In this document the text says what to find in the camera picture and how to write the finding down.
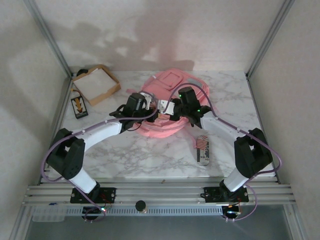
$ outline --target marble tabletop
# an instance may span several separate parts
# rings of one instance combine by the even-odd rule
[[[109,116],[121,104],[127,102],[126,89],[139,90],[156,71],[115,71],[121,90],[94,107],[86,102],[89,115],[76,119],[71,101],[68,102],[63,128],[70,131],[88,127]],[[238,126],[260,128],[257,113],[246,81],[241,71],[190,71],[204,80],[210,88],[210,99],[218,109],[218,115]],[[147,177],[226,177],[235,168],[234,149],[215,134],[198,127],[186,127],[194,137],[208,135],[210,163],[200,166],[196,162],[197,151],[185,131],[178,131],[166,138],[150,138],[138,133],[124,132],[97,143],[85,153],[84,169],[94,178]],[[274,173],[263,176],[274,176]],[[57,176],[50,171],[49,176]]]

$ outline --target cardboard box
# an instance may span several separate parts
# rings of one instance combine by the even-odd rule
[[[110,97],[112,94],[116,93],[117,91],[119,91],[121,89],[121,86],[120,86],[120,83],[118,81],[118,79],[115,77],[115,75],[113,75],[109,69],[105,66],[105,65],[102,65],[102,64],[99,64],[93,68],[90,68],[89,71],[87,73],[82,73],[80,74],[79,76],[77,76],[76,78],[74,78],[72,81],[75,82],[87,75],[89,75],[90,73],[92,73],[94,70],[96,69],[102,69],[106,74],[109,75],[109,77],[111,79],[113,79],[115,82],[116,82],[116,85],[114,85],[113,87],[111,87],[106,93],[102,93],[98,96],[96,96],[95,98],[93,99],[87,99],[85,95],[82,95],[89,103],[91,106],[94,106],[98,103],[100,103],[102,100]]]

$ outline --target black bracket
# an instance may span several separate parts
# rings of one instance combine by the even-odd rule
[[[240,208],[237,205],[222,206],[222,213],[228,219],[235,219],[240,214]]]
[[[92,206],[84,206],[83,209],[82,209],[82,214],[86,214],[86,213],[89,213],[89,214],[100,214],[101,211],[99,208],[94,208]],[[99,216],[81,216],[84,220],[89,220],[89,221],[93,221],[95,219],[97,219]]]
[[[141,95],[140,93],[134,92],[132,93],[126,104],[122,104],[120,107],[117,108],[116,111],[109,113],[110,116],[115,118],[131,118],[131,117],[146,117],[153,113],[154,108],[149,108],[146,110],[144,104],[147,104],[145,96]],[[154,114],[152,117],[145,119],[147,122],[154,123],[158,114]],[[120,120],[122,123],[122,129],[120,133],[132,128],[135,123],[141,123],[143,120]]]
[[[208,186],[203,188],[203,193],[200,194],[200,197],[204,198],[205,203],[248,203],[248,192],[244,187],[239,188],[236,194],[226,197],[225,194],[221,191],[219,186]]]
[[[100,187],[97,196],[92,199],[95,204],[114,204],[116,198],[116,188]],[[90,202],[82,196],[82,194],[74,188],[72,190],[71,204],[89,204]]]
[[[51,145],[71,135],[72,132],[62,128],[60,129]],[[49,155],[46,162],[65,179],[69,180],[74,178],[83,166],[85,154],[85,141],[75,136],[60,143]]]
[[[211,108],[200,105],[195,91],[190,86],[183,87],[178,92],[180,99],[171,99],[171,102],[174,103],[174,108],[173,115],[170,116],[170,120],[179,121],[180,117],[186,117],[192,127],[196,125],[199,128],[202,128],[200,119],[204,114],[211,111]]]
[[[267,143],[265,135],[260,129],[255,128],[250,130],[249,133],[265,144]],[[249,136],[236,139],[234,142],[234,158],[236,169],[247,179],[250,179],[273,161],[270,150]]]

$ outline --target glass panel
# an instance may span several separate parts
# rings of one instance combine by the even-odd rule
[[[253,206],[243,206],[243,216]],[[291,240],[282,205],[259,205],[250,217],[226,222],[221,216],[109,216],[84,222],[80,216],[63,222],[31,222],[27,240]]]

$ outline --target pink bag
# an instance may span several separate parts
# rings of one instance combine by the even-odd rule
[[[159,100],[169,100],[173,90],[183,83],[197,84],[209,95],[209,87],[204,81],[177,68],[171,68],[151,76],[141,90],[154,94]],[[197,87],[191,87],[194,89],[200,104],[208,104],[205,95]],[[175,92],[174,97],[178,98],[178,91]],[[144,121],[136,132],[146,137],[166,138],[182,129],[187,123],[188,119],[186,117],[182,117],[179,121],[170,121],[168,115],[159,114],[155,122]]]

